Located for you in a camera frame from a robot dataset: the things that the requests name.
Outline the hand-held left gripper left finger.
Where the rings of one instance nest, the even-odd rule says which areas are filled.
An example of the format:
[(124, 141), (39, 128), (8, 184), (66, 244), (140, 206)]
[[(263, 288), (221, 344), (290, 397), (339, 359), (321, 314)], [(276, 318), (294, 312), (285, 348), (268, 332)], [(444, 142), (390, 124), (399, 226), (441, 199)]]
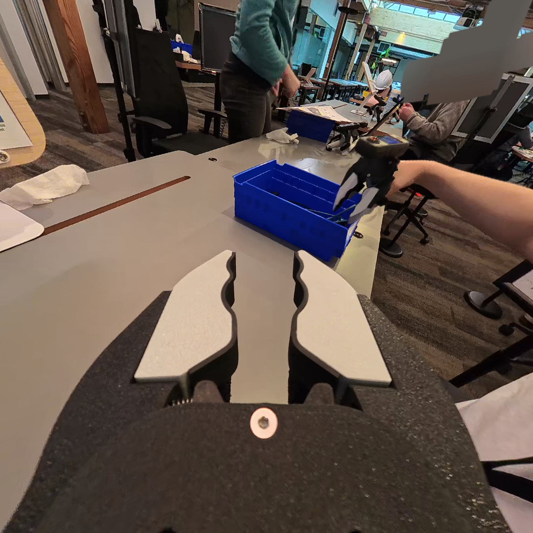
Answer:
[(170, 292), (136, 382), (231, 380), (238, 365), (236, 253), (224, 250), (190, 271)]

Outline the person's white shirt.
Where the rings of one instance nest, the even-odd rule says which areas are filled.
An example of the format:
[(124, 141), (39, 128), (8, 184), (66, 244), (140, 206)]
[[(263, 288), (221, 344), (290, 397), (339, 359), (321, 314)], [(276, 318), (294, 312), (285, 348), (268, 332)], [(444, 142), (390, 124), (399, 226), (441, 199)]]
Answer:
[(532, 532), (532, 374), (456, 408), (512, 532)]

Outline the wooden post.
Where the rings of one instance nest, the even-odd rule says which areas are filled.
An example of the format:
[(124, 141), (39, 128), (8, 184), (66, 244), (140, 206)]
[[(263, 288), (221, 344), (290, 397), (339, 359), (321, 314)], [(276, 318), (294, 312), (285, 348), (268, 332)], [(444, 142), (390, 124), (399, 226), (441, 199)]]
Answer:
[(76, 1), (43, 1), (84, 131), (110, 132)]

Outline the crumpled white paper towel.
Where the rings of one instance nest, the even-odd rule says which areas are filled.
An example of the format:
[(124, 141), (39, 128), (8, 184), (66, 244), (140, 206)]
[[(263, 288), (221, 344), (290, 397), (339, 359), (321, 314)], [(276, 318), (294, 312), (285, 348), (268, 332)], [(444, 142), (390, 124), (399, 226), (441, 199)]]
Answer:
[(1, 191), (1, 202), (22, 211), (51, 203), (89, 185), (87, 172), (77, 165), (60, 165)]

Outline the person's right forearm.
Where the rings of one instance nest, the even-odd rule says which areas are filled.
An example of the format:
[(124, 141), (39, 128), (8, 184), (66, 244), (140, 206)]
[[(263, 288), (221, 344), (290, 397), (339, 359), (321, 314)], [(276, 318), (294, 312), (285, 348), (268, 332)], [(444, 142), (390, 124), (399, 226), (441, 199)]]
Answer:
[(485, 235), (532, 262), (531, 189), (436, 162), (422, 162), (416, 183)]

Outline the person's right hand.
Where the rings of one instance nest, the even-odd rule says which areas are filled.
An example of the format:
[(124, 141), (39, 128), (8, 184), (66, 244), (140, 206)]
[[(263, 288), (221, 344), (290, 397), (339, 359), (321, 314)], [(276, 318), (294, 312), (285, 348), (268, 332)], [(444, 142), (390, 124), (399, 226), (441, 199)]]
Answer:
[(389, 192), (386, 195), (390, 199), (393, 195), (402, 189), (414, 184), (417, 177), (423, 173), (425, 168), (425, 161), (421, 160), (401, 160), (398, 163), (396, 172), (393, 175)]

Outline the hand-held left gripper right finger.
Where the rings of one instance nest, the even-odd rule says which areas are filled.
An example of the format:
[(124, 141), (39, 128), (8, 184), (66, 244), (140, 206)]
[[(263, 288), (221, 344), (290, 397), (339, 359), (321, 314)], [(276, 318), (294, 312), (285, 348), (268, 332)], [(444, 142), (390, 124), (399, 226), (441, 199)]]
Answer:
[(293, 279), (290, 342), (297, 354), (348, 384), (389, 387), (392, 377), (356, 290), (304, 250), (294, 253)]

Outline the printed instruction sheet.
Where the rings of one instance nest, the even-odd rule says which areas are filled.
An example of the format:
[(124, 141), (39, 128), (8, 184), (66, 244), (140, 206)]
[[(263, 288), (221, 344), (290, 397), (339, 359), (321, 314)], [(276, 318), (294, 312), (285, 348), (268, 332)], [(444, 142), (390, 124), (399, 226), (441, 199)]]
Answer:
[(1, 150), (32, 146), (30, 137), (1, 93)]

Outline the wooden document stand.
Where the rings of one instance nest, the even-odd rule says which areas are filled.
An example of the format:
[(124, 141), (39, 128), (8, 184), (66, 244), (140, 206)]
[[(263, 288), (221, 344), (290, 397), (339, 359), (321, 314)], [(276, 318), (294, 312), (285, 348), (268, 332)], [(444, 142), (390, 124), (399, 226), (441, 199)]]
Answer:
[[(42, 156), (45, 134), (8, 67), (1, 61), (1, 93), (30, 137), (32, 146), (1, 150), (1, 172), (32, 163)], [(22, 212), (1, 203), (1, 252), (34, 240), (44, 233), (44, 226)]]

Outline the black monitor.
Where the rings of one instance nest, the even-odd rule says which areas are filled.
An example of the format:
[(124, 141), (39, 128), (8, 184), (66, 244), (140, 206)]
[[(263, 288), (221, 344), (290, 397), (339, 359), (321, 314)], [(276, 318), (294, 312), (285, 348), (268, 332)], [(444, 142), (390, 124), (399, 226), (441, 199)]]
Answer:
[(198, 3), (200, 64), (204, 72), (219, 74), (231, 50), (236, 11)]

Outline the printed paper sheet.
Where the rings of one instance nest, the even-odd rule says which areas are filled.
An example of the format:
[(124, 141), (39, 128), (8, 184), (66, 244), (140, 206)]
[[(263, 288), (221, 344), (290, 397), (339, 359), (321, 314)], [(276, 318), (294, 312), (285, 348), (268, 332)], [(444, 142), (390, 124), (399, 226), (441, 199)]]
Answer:
[(308, 115), (326, 118), (328, 120), (332, 120), (337, 123), (347, 124), (347, 123), (352, 122), (350, 118), (346, 118), (342, 116), (340, 113), (337, 112), (336, 108), (329, 106), (329, 105), (326, 105), (326, 106), (312, 105), (309, 107), (305, 107), (305, 106), (282, 107), (282, 108), (277, 108), (277, 110), (278, 111), (291, 111), (291, 112), (298, 111), (298, 112), (302, 112)]

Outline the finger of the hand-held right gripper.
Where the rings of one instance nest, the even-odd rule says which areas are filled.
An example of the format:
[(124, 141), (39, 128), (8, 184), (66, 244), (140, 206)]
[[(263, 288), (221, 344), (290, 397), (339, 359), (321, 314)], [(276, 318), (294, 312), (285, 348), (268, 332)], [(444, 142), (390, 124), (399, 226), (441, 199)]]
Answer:
[(363, 190), (361, 200), (355, 206), (355, 209), (350, 214), (349, 225), (356, 224), (366, 214), (371, 212), (375, 203), (375, 197), (379, 193), (379, 188), (371, 187)]
[(358, 192), (359, 185), (356, 172), (347, 172), (335, 197), (333, 211), (337, 210), (353, 193)]

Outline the small crumpled white tissue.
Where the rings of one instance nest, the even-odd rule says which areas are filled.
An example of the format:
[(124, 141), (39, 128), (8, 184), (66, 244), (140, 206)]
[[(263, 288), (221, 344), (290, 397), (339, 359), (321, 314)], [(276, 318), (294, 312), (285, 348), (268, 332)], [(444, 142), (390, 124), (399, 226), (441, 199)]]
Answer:
[(268, 140), (281, 144), (297, 145), (299, 143), (298, 134), (290, 134), (290, 132), (288, 132), (288, 128), (273, 130), (267, 133), (265, 136)]

